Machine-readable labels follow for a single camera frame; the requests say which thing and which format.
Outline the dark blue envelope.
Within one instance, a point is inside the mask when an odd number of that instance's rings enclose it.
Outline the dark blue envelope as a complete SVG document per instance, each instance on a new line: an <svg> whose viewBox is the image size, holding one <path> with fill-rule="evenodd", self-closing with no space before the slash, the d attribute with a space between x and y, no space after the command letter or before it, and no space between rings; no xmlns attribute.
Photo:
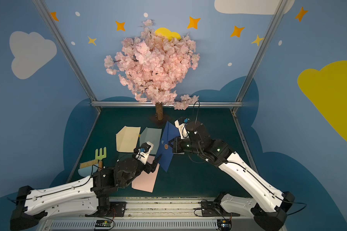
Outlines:
<svg viewBox="0 0 347 231"><path fill-rule="evenodd" d="M169 141L174 139L175 137L180 137L178 128L171 124L170 122L166 122L165 128L163 130L163 134L161 137L160 145L157 151L156 156L161 157L159 159L160 167L167 172L173 158L173 149L169 145Z"/></svg>

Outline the pink envelope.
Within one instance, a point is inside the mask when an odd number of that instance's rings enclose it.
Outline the pink envelope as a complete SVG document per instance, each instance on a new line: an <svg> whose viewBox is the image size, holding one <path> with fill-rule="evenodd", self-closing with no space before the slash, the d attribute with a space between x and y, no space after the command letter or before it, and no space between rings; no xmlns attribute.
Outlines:
<svg viewBox="0 0 347 231"><path fill-rule="evenodd" d="M156 170L152 173L142 172L137 178L132 182L132 188L135 190L153 192L155 182L157 179L158 171L160 165L157 164Z"/></svg>

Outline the light teal envelope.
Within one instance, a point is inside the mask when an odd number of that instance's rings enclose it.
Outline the light teal envelope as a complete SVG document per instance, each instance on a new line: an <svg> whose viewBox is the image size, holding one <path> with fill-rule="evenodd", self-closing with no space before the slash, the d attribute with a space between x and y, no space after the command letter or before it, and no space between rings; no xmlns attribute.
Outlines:
<svg viewBox="0 0 347 231"><path fill-rule="evenodd" d="M139 137L139 145L141 146L145 142L151 142L153 144L153 150L150 155L154 156L157 154L160 141L161 141L162 129L148 128L146 127Z"/></svg>

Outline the cream yellow envelope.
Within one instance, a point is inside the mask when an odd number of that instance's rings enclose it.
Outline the cream yellow envelope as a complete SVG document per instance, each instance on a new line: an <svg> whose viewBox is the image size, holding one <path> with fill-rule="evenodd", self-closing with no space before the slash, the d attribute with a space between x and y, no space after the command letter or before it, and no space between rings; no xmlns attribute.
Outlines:
<svg viewBox="0 0 347 231"><path fill-rule="evenodd" d="M116 149L120 153L133 153L140 135L140 127L124 126L116 134Z"/></svg>

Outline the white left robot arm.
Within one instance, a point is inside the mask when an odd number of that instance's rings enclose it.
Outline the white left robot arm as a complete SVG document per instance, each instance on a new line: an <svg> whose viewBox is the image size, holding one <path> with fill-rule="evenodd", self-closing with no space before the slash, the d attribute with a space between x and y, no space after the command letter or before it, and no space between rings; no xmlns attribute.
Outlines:
<svg viewBox="0 0 347 231"><path fill-rule="evenodd" d="M103 168L68 184L42 190L23 186L14 201L16 207L11 215L10 229L29 229L52 215L107 216L112 211L109 196L119 188L129 186L142 172L155 172L160 158L158 156L149 163L147 155L137 154L119 160L115 167Z"/></svg>

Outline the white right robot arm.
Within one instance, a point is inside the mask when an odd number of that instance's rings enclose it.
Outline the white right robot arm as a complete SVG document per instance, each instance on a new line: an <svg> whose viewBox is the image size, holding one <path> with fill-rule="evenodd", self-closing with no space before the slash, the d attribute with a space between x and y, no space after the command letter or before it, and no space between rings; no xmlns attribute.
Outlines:
<svg viewBox="0 0 347 231"><path fill-rule="evenodd" d="M221 217L249 217L264 231L279 231L284 226L290 216L289 209L296 203L291 192L282 192L265 181L226 142L212 139L201 122L180 118L174 124L180 134L168 141L174 154L197 154L228 174L250 194L245 198L222 192L212 203L202 205L202 214L213 212Z"/></svg>

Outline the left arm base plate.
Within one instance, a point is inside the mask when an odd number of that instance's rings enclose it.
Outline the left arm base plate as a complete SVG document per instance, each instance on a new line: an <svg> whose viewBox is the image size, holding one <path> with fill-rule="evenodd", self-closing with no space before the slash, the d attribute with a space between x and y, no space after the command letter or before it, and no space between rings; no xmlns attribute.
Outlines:
<svg viewBox="0 0 347 231"><path fill-rule="evenodd" d="M124 214L126 212L126 205L126 202L110 202L109 209L100 209L93 214L85 215L85 217L124 217Z"/></svg>

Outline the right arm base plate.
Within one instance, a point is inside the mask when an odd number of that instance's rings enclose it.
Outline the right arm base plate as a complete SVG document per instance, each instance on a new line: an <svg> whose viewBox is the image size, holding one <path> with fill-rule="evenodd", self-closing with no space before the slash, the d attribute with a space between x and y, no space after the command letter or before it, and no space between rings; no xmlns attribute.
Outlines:
<svg viewBox="0 0 347 231"><path fill-rule="evenodd" d="M203 217L239 217L240 214L226 212L218 202L202 200L200 202L201 215Z"/></svg>

